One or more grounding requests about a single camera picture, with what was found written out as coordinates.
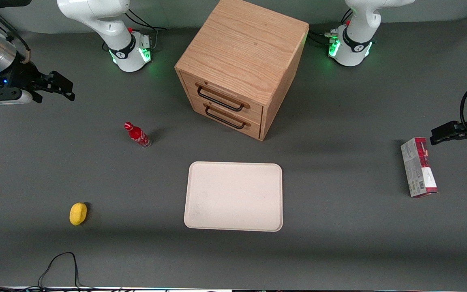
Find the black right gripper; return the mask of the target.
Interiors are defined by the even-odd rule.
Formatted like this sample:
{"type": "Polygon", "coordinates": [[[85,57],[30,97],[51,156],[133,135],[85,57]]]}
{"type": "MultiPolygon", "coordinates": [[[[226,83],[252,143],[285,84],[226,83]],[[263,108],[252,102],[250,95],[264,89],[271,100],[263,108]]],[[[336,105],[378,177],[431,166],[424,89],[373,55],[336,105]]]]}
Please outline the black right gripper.
{"type": "Polygon", "coordinates": [[[0,88],[0,102],[42,102],[43,96],[37,91],[60,94],[72,102],[75,100],[73,83],[69,79],[57,71],[45,75],[31,62],[14,62],[0,72],[0,88]]]}

